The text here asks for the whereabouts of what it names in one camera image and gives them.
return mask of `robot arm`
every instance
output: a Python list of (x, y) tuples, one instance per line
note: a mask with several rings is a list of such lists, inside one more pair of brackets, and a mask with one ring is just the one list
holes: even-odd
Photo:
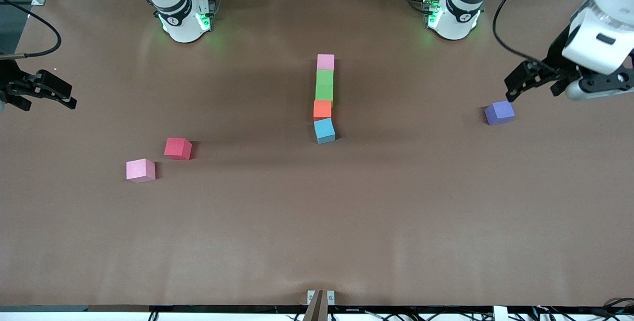
[(179, 43), (190, 43), (211, 30), (209, 0), (151, 0), (163, 29)]
[(572, 100), (634, 92), (634, 1), (586, 0), (541, 62), (524, 61), (505, 79), (507, 99), (555, 81), (550, 90)]
[(426, 18), (427, 27), (449, 40), (466, 37), (476, 27), (484, 0), (438, 0), (428, 9), (434, 14)]
[(46, 98), (60, 102), (67, 108), (75, 109), (77, 101), (70, 96), (72, 90), (70, 84), (46, 70), (39, 70), (35, 75), (23, 72), (12, 59), (14, 56), (15, 58), (27, 57), (25, 54), (3, 55), (0, 52), (0, 111), (4, 109), (4, 104), (14, 105), (25, 111), (29, 110), (31, 101), (23, 96)]

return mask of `blue cube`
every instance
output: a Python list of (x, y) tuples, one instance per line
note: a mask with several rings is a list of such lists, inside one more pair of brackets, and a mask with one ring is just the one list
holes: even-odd
[(489, 125), (508, 123), (515, 117), (513, 106), (509, 101), (495, 102), (484, 111)]
[(317, 135), (317, 143), (324, 144), (335, 141), (335, 127), (332, 125), (332, 118), (316, 120), (315, 135)]

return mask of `green cube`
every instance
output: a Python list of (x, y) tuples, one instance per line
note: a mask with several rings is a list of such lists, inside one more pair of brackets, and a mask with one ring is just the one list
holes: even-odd
[(331, 101), (332, 100), (332, 87), (328, 84), (317, 84), (315, 86), (315, 100), (316, 101)]
[(333, 86), (335, 84), (335, 72), (331, 70), (317, 70), (317, 84)]

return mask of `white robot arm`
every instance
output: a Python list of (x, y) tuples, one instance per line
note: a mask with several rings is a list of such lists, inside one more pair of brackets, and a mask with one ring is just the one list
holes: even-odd
[(442, 37), (459, 40), (476, 27), (484, 0), (437, 0), (431, 7), (434, 14), (427, 18), (427, 27)]
[(545, 59), (521, 63), (505, 79), (507, 99), (555, 81), (572, 100), (634, 93), (634, 0), (586, 0), (553, 41)]
[(211, 30), (209, 0), (151, 0), (165, 30), (175, 41), (190, 43)]

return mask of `orange cube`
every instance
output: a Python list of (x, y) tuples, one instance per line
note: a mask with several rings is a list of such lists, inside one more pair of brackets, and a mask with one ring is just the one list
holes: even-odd
[(315, 101), (313, 105), (313, 120), (332, 118), (332, 101)]

